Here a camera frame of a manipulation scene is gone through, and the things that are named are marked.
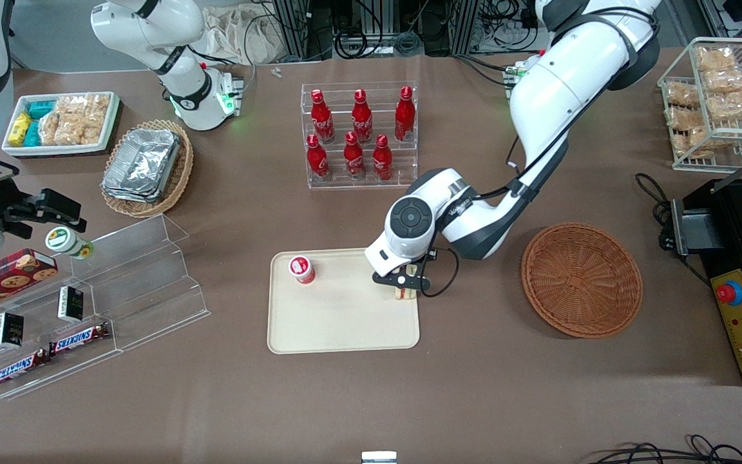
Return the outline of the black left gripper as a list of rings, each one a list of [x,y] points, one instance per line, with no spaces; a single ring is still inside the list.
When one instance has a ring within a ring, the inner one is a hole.
[[[404,267],[406,276],[412,277],[412,288],[420,293],[425,293],[431,288],[431,281],[424,275],[425,267],[429,262],[436,261],[438,252],[429,251],[421,258],[415,259]],[[404,277],[400,271],[392,271],[385,276],[380,275],[377,271],[373,273],[373,281],[380,285],[389,287],[404,288]]]

